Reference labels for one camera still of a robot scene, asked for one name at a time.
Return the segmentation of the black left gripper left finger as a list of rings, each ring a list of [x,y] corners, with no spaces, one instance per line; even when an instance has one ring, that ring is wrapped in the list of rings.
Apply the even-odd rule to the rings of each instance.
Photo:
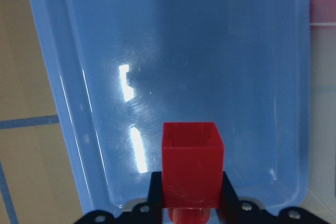
[[[153,172],[151,174],[147,202],[150,208],[148,214],[151,217],[151,223],[162,223],[163,193],[161,172]]]

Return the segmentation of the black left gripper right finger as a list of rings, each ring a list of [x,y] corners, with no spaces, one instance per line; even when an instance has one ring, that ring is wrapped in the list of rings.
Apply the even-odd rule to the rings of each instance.
[[[219,223],[239,223],[238,205],[239,200],[237,194],[235,193],[226,172],[223,172],[219,207],[216,209]]]

